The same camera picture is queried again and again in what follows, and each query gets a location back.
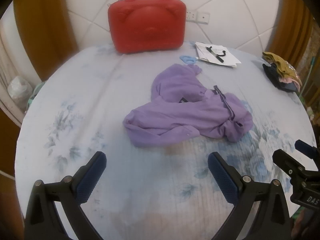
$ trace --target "blue gripper pad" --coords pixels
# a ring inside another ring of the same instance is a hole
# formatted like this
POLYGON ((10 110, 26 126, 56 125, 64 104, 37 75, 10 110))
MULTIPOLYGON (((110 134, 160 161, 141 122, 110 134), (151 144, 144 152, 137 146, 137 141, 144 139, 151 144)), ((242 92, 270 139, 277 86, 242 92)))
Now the blue gripper pad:
POLYGON ((311 145, 308 145, 304 141, 297 140, 296 143, 294 144, 294 147, 296 150, 303 153, 305 156, 307 156, 310 159, 317 158, 317 155, 318 155, 317 149, 315 149, 311 145))
POLYGON ((106 155, 103 152, 96 152, 73 176, 71 189, 79 205, 88 201, 106 166, 106 155))
POLYGON ((229 166, 217 152, 209 154, 208 167, 227 202, 237 205, 242 190, 240 174, 234 167, 229 166))

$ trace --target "blue scissors handle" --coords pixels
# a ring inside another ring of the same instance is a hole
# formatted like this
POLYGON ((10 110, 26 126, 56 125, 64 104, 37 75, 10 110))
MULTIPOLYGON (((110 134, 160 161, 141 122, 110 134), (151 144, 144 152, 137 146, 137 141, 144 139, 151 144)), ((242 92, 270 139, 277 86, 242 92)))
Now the blue scissors handle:
POLYGON ((192 65, 192 64, 196 63, 196 61, 197 61, 197 59, 195 57, 191 57, 191 56, 187 56, 187 55, 180 56, 180 59, 185 64, 189 64, 189 65, 192 65))

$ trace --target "purple garment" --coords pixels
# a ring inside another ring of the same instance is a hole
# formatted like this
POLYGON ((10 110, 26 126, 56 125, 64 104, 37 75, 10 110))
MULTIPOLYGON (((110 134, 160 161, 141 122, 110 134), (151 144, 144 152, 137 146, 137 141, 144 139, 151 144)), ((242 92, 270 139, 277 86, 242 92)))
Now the purple garment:
POLYGON ((205 88, 196 78, 197 65, 174 64, 160 73, 151 88, 151 102, 124 119, 137 147, 167 146, 204 135, 236 142, 252 126, 252 116, 230 93, 205 88), (179 103, 184 98, 188 102, 179 103))

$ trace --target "switch plate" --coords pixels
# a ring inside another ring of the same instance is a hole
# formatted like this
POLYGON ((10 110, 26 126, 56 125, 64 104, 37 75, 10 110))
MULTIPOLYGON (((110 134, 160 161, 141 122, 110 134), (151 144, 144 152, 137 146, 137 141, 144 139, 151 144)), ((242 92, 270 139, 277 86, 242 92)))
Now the switch plate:
POLYGON ((197 18, 197 11, 194 10, 187 10, 187 14, 186 14, 186 21, 187 22, 196 22, 196 18, 197 18))
POLYGON ((208 12, 198 12, 196 17, 197 23, 208 24, 210 19, 210 13, 208 12))

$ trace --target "stack of paper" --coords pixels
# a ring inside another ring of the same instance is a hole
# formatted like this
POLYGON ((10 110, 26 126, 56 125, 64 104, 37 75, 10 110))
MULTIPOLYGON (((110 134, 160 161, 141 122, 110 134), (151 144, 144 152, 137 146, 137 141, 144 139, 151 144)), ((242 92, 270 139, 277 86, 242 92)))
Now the stack of paper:
POLYGON ((199 55, 200 60, 204 60, 207 62, 215 63, 222 66, 230 66, 236 67, 236 64, 241 63, 235 56, 233 56, 226 47, 213 45, 213 44, 204 44, 200 42, 196 42, 196 48, 199 55), (217 55, 223 55, 223 51, 226 52, 226 55, 221 57, 224 62, 221 63, 212 53, 210 53, 206 47, 212 47, 211 50, 217 55))

